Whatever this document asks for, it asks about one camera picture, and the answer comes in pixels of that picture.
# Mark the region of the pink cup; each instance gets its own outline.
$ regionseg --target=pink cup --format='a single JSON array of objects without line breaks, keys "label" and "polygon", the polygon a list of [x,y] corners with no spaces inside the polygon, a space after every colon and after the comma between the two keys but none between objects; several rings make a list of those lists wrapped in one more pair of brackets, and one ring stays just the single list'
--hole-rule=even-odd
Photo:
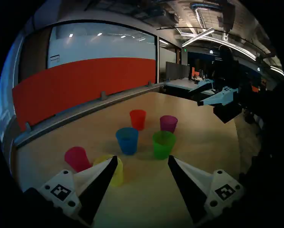
[{"label": "pink cup", "polygon": [[178,119],[174,116],[162,116],[160,118],[161,131],[169,131],[174,133]]},{"label": "pink cup", "polygon": [[70,148],[65,153],[64,159],[77,172],[91,167],[84,148],[79,146]]}]

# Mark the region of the ceiling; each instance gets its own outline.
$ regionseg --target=ceiling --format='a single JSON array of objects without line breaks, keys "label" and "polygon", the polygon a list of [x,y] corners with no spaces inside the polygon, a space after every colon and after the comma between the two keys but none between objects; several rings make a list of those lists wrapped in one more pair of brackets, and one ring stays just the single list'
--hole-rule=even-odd
[{"label": "ceiling", "polygon": [[[199,34],[213,27],[215,32],[211,37],[219,40],[227,37],[227,42],[257,56],[258,64],[281,68],[264,29],[239,0],[90,0],[85,10],[92,8],[126,14],[157,29],[186,27],[179,29],[180,32]],[[190,39],[177,31],[174,34],[181,43]],[[192,43],[204,44],[219,45],[202,40]]]}]

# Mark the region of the person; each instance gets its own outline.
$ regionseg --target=person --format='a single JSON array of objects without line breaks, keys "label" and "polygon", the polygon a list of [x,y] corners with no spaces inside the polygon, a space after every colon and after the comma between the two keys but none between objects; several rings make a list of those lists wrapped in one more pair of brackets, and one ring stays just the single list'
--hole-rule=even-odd
[{"label": "person", "polygon": [[220,92],[224,86],[238,88],[243,78],[239,62],[234,60],[232,50],[225,45],[219,47],[219,55],[221,60],[214,61],[208,74],[209,78],[215,81],[214,89]]}]

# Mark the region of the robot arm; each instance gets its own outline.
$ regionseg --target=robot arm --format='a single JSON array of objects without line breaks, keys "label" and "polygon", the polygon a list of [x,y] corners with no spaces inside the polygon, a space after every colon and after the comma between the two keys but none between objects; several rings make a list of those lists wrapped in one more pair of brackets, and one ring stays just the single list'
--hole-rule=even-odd
[{"label": "robot arm", "polygon": [[245,193],[244,187],[223,170],[210,174],[171,155],[168,165],[195,226],[220,216]]},{"label": "robot arm", "polygon": [[24,194],[38,198],[44,210],[52,210],[46,200],[54,208],[61,208],[68,217],[68,225],[76,220],[91,226],[117,165],[117,157],[113,156],[76,174],[62,170],[38,190],[30,188]]}]

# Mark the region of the orange wall panel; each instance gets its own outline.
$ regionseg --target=orange wall panel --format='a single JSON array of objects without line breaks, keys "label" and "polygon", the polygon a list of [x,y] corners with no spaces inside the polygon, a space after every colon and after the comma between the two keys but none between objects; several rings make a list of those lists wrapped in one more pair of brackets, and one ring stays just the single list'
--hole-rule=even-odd
[{"label": "orange wall panel", "polygon": [[155,83],[156,61],[139,58],[89,59],[43,70],[13,88],[21,130],[76,105]]}]

